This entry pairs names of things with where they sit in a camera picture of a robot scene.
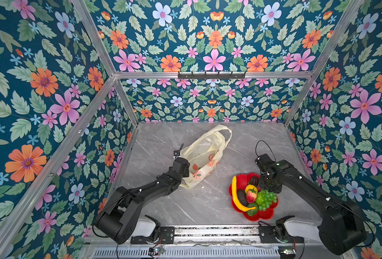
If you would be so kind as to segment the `small circuit board left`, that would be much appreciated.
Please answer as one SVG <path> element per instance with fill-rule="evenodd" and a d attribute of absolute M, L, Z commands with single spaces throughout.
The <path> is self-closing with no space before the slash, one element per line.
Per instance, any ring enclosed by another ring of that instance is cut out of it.
<path fill-rule="evenodd" d="M 149 256 L 162 256 L 165 253 L 165 249 L 163 248 L 150 248 Z"/>

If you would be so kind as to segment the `dark purple round fruit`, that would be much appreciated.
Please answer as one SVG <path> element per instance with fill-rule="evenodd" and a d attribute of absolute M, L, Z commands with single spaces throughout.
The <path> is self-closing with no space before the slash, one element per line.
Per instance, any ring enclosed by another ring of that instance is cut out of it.
<path fill-rule="evenodd" d="M 259 186 L 259 182 L 260 182 L 260 179 L 256 176 L 252 177 L 250 180 L 249 180 L 249 184 L 250 185 L 253 185 L 255 187 L 258 187 Z"/>

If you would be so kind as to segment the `yellow lemon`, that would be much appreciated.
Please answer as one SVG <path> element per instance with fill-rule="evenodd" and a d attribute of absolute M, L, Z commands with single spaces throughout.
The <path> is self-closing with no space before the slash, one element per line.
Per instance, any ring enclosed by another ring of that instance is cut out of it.
<path fill-rule="evenodd" d="M 245 191 L 245 193 L 248 193 L 248 192 L 258 193 L 258 189 L 254 185 L 247 185 L 246 188 L 244 189 L 244 191 Z"/>

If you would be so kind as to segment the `red apple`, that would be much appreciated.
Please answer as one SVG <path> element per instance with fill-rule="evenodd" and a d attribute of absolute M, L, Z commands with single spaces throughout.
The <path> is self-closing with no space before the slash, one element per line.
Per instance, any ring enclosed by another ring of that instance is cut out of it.
<path fill-rule="evenodd" d="M 254 190 L 248 190 L 246 193 L 247 203 L 248 204 L 255 203 L 256 199 L 257 199 L 257 192 L 255 192 Z"/>

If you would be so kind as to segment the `small circuit board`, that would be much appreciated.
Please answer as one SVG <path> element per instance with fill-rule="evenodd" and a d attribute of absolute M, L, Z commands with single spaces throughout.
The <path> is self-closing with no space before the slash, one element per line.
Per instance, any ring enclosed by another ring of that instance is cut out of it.
<path fill-rule="evenodd" d="M 149 256 L 162 256 L 165 253 L 165 249 L 163 248 L 150 248 Z"/>
<path fill-rule="evenodd" d="M 280 259 L 295 259 L 296 250 L 293 248 L 279 248 L 278 249 Z"/>

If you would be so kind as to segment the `cream plastic bag orange print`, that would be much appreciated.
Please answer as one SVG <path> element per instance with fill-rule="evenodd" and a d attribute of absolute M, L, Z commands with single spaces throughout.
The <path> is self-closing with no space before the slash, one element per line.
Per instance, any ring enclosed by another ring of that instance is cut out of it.
<path fill-rule="evenodd" d="M 218 125 L 180 151 L 180 156 L 190 164 L 189 176 L 182 179 L 180 186 L 190 190 L 209 176 L 216 169 L 232 136 L 231 129 Z"/>

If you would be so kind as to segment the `yellow banana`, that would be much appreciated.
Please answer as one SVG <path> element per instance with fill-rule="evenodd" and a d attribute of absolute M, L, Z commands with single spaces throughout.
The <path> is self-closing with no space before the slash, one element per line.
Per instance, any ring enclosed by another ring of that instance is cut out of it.
<path fill-rule="evenodd" d="M 238 196 L 237 196 L 237 176 L 234 176 L 233 179 L 232 179 L 232 184 L 231 184 L 231 191 L 232 191 L 232 199 L 233 199 L 233 203 L 235 204 L 235 206 L 242 212 L 248 212 L 248 211 L 251 211 L 251 210 L 254 210 L 255 208 L 254 207 L 246 207 L 244 205 L 242 205 L 238 199 Z"/>

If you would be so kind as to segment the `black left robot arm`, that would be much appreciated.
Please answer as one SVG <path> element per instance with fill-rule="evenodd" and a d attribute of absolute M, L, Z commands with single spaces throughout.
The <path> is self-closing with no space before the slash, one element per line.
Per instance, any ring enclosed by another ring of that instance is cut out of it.
<path fill-rule="evenodd" d="M 184 177 L 189 176 L 190 163 L 181 157 L 175 158 L 166 173 L 138 188 L 117 188 L 96 216 L 93 225 L 117 244 L 132 237 L 142 209 L 150 202 L 175 192 Z"/>

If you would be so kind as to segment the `black hook rail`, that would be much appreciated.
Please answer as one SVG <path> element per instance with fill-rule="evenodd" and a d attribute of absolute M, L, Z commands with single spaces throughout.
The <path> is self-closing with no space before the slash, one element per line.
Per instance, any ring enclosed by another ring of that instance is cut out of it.
<path fill-rule="evenodd" d="M 178 79 L 219 79 L 219 80 L 229 80 L 229 79 L 245 79 L 245 72 L 178 72 Z"/>

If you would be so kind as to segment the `small circuit board right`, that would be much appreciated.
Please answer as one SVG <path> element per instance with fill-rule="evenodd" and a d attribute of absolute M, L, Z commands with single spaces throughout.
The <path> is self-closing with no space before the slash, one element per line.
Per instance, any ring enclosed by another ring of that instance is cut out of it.
<path fill-rule="evenodd" d="M 280 259 L 295 259 L 296 250 L 293 248 L 279 248 L 278 249 Z"/>

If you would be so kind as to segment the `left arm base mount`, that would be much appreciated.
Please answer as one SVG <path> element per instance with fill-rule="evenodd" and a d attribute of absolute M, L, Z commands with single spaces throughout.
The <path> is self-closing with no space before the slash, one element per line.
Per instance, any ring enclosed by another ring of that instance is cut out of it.
<path fill-rule="evenodd" d="M 161 223 L 146 215 L 140 218 L 130 237 L 132 245 L 157 245 L 157 244 L 173 244 L 175 237 L 175 228 L 164 227 Z"/>

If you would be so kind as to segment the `dark brown avocado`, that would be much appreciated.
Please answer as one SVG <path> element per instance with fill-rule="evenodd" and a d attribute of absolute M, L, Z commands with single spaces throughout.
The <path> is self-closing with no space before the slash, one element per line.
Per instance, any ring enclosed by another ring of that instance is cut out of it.
<path fill-rule="evenodd" d="M 246 200 L 246 192 L 244 190 L 237 190 L 237 198 L 241 205 L 248 206 L 249 203 Z"/>

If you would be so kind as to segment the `green grapes bunch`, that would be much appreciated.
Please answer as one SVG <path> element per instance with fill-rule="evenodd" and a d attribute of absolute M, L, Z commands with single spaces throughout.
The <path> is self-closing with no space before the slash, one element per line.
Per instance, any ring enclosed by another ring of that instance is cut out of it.
<path fill-rule="evenodd" d="M 255 203 L 258 205 L 259 211 L 266 211 L 277 202 L 277 195 L 267 190 L 261 190 L 257 193 Z"/>

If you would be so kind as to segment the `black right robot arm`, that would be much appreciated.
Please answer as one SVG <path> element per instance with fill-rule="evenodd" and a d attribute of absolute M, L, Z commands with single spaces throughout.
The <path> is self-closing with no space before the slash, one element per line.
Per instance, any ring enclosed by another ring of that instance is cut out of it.
<path fill-rule="evenodd" d="M 319 221 L 286 217 L 276 230 L 278 238 L 286 235 L 321 242 L 330 252 L 342 255 L 367 239 L 361 208 L 353 201 L 343 201 L 305 178 L 286 160 L 272 161 L 263 154 L 255 160 L 260 170 L 260 188 L 278 194 L 282 187 L 294 191 L 320 216 Z"/>

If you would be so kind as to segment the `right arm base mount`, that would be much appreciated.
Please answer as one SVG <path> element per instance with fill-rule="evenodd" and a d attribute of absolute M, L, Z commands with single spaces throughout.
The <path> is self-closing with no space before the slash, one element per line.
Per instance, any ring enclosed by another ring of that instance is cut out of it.
<path fill-rule="evenodd" d="M 274 225 L 265 221 L 258 221 L 259 236 L 262 243 L 304 243 L 303 237 L 291 236 L 284 224 L 294 219 L 294 215 L 288 215 L 278 219 Z"/>

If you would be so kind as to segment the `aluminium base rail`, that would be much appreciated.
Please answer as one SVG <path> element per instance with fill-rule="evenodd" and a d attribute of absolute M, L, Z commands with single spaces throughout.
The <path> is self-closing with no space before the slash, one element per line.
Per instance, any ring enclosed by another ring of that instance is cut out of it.
<path fill-rule="evenodd" d="M 177 225 L 174 243 L 157 245 L 116 244 L 110 238 L 90 237 L 80 259 L 280 259 L 279 248 L 293 248 L 296 259 L 336 259 L 323 244 L 262 243 L 258 224 Z M 149 256 L 150 248 L 163 248 L 162 256 Z"/>

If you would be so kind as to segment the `red flower-shaped plate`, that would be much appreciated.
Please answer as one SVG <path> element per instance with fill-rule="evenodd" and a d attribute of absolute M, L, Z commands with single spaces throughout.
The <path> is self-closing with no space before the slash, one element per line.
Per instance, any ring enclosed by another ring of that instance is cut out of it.
<path fill-rule="evenodd" d="M 252 177 L 260 178 L 260 175 L 258 175 L 256 173 L 236 175 L 236 188 L 237 188 L 237 190 L 242 190 L 243 187 L 247 187 L 249 180 Z M 231 204 L 232 204 L 234 210 L 237 211 L 238 213 L 242 213 L 243 216 L 247 220 L 255 222 L 255 221 L 259 221 L 259 220 L 270 220 L 270 219 L 272 219 L 272 217 L 274 216 L 274 210 L 279 204 L 279 199 L 276 198 L 276 202 L 273 202 L 267 210 L 265 210 L 265 211 L 260 210 L 256 214 L 254 214 L 253 216 L 247 215 L 246 212 L 239 210 L 239 208 L 234 204 L 233 199 L 231 201 Z"/>

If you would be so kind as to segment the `green avocado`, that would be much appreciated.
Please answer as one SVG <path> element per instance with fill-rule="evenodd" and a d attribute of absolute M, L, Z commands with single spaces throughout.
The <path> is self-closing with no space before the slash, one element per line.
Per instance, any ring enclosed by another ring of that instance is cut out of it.
<path fill-rule="evenodd" d="M 250 210 L 246 211 L 246 214 L 249 217 L 255 216 L 257 214 L 258 210 L 259 210 L 259 206 L 255 202 L 248 204 L 247 207 L 250 208 Z"/>

